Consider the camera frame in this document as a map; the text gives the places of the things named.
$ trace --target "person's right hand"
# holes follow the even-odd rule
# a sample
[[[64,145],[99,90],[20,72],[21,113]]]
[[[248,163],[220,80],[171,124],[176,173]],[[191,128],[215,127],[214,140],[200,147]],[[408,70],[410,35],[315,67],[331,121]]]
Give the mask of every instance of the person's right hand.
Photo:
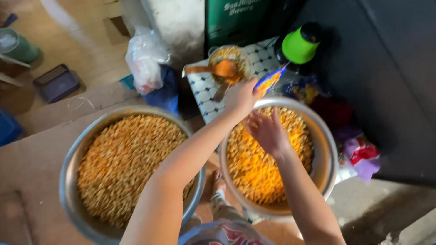
[[[253,111],[247,117],[245,127],[264,151],[274,157],[274,159],[294,151],[289,142],[288,134],[280,122],[277,107],[273,108],[271,118]]]

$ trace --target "plastic container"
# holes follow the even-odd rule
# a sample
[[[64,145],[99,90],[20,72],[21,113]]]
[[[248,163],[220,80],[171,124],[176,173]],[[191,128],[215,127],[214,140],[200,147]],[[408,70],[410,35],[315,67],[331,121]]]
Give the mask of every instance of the plastic container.
[[[23,132],[21,126],[9,113],[0,110],[0,146],[16,140]]]
[[[39,51],[16,31],[0,28],[0,53],[24,63],[30,63],[38,57]]]
[[[47,103],[54,103],[80,88],[76,76],[61,64],[32,82],[38,95]]]

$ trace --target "aluminum bowl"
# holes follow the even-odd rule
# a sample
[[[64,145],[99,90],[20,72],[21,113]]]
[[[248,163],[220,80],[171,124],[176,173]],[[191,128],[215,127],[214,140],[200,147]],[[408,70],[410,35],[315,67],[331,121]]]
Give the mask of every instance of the aluminum bowl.
[[[263,98],[255,104],[254,109],[274,105],[293,110],[295,113],[300,115],[307,124],[314,147],[314,159],[312,161],[310,177],[320,190],[324,199],[327,199],[334,186],[338,163],[336,144],[330,130],[318,114],[312,111],[309,107],[293,99],[285,97]],[[283,222],[292,221],[292,213],[286,201],[276,204],[259,205],[247,199],[237,189],[230,177],[227,166],[226,150],[229,136],[230,133],[227,134],[222,141],[219,153],[219,163],[228,189],[235,196],[238,202],[249,212],[253,212],[265,219]]]
[[[59,199],[68,218],[73,222],[76,228],[83,235],[97,244],[119,244],[124,229],[116,228],[108,223],[101,222],[97,218],[93,218],[88,214],[78,193],[78,168],[89,145],[93,142],[95,137],[103,131],[103,129],[118,122],[124,117],[132,115],[160,116],[175,123],[188,136],[193,134],[192,130],[182,119],[177,118],[160,108],[146,105],[122,107],[113,112],[106,113],[83,131],[69,150],[62,165],[59,181]],[[189,219],[198,205],[204,189],[205,174],[206,170],[205,167],[203,167],[195,176],[195,182],[189,196],[183,202],[182,224]]]

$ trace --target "blue snack package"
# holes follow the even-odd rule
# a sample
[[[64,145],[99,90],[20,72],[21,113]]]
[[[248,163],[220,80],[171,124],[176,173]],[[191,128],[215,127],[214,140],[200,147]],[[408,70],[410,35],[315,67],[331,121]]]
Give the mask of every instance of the blue snack package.
[[[265,96],[266,93],[268,93],[274,87],[274,85],[276,85],[276,83],[286,72],[286,66],[288,66],[288,64],[289,62],[286,65],[279,66],[277,70],[268,73],[261,79],[259,79],[254,88],[257,88],[257,90],[259,91],[260,99]]]

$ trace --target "printed shirt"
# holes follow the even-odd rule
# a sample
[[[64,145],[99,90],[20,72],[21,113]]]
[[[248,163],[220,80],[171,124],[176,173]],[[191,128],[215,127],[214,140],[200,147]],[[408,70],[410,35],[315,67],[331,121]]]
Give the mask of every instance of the printed shirt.
[[[227,219],[201,224],[179,237],[178,245],[275,245],[250,224]]]

